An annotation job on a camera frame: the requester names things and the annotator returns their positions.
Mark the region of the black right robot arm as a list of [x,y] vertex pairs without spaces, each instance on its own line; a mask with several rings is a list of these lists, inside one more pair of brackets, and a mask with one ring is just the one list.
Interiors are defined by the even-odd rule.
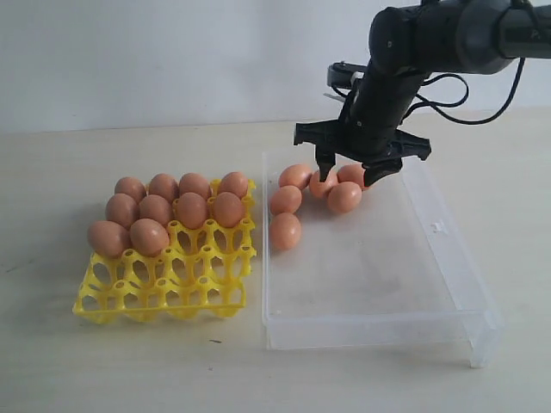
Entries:
[[[425,160],[430,142],[399,125],[418,107],[443,104],[419,90],[441,77],[492,75],[513,60],[550,57],[550,8],[528,1],[423,1],[387,7],[371,23],[369,62],[329,66],[327,84],[346,90],[337,119],[297,124],[294,144],[315,146],[319,177],[342,155],[362,164],[367,186],[397,173],[405,157]],[[419,98],[418,105],[413,100]]]

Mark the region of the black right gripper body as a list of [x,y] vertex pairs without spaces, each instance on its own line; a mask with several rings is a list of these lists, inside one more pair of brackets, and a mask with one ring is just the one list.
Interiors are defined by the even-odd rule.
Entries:
[[294,144],[315,145],[319,163],[329,163],[334,154],[366,165],[410,156],[425,160],[430,141],[400,131],[399,125],[427,77],[422,71],[388,76],[367,68],[354,82],[338,118],[298,123]]

